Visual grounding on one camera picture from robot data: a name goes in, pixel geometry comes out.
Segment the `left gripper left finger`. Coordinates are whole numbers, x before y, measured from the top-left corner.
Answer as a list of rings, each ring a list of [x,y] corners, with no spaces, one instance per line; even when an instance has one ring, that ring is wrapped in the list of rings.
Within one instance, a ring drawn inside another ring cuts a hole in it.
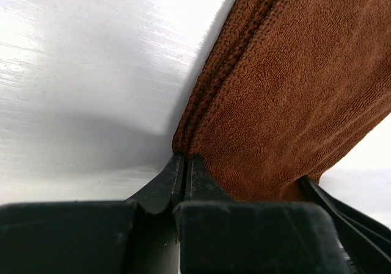
[[[171,215],[185,196],[185,158],[175,153],[163,170],[127,199],[134,215]]]

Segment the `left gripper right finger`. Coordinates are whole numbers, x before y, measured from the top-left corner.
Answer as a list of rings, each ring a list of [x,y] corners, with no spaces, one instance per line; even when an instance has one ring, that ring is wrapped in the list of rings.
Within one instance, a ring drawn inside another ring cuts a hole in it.
[[[233,201],[226,191],[210,176],[205,161],[196,155],[188,161],[184,201]]]

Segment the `brown towel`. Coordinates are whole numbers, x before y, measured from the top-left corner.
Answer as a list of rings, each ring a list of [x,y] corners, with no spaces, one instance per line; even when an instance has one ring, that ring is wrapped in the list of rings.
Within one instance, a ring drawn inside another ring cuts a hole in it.
[[[389,113],[390,0],[236,0],[172,149],[236,200],[301,200]]]

